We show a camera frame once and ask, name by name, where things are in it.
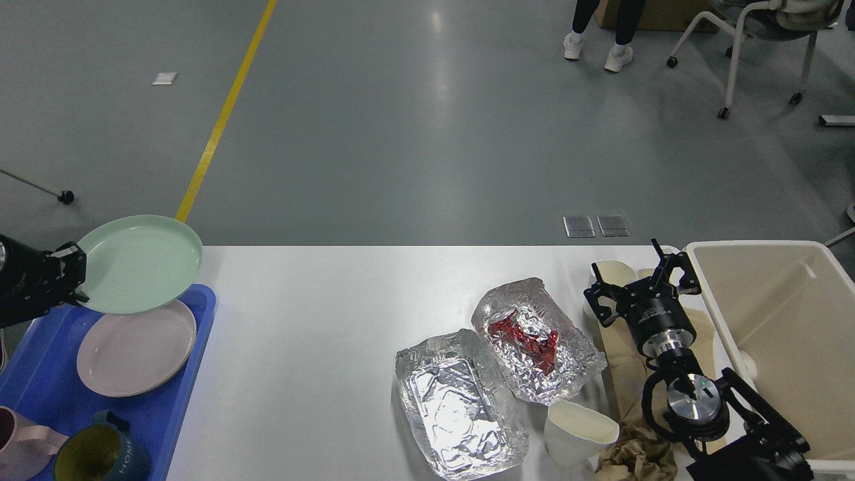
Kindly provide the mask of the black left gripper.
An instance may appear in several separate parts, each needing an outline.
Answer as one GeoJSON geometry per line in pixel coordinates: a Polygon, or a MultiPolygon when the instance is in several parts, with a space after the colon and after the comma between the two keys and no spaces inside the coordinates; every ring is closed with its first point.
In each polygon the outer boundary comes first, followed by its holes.
{"type": "Polygon", "coordinates": [[[40,251],[1,236],[1,328],[39,319],[53,307],[80,305],[88,256],[76,243],[40,251]]]}

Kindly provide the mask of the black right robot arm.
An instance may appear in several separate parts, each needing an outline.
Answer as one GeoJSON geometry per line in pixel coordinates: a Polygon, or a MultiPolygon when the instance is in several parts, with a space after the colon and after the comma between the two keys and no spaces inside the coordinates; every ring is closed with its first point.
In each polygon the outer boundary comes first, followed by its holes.
{"type": "Polygon", "coordinates": [[[687,253],[666,253],[650,276],[618,285],[592,264],[584,295],[608,328],[623,319],[651,375],[644,383],[645,423],[692,457],[694,480],[812,480],[804,436],[731,368],[711,379],[692,350],[697,332],[680,302],[702,292],[687,253]]]}

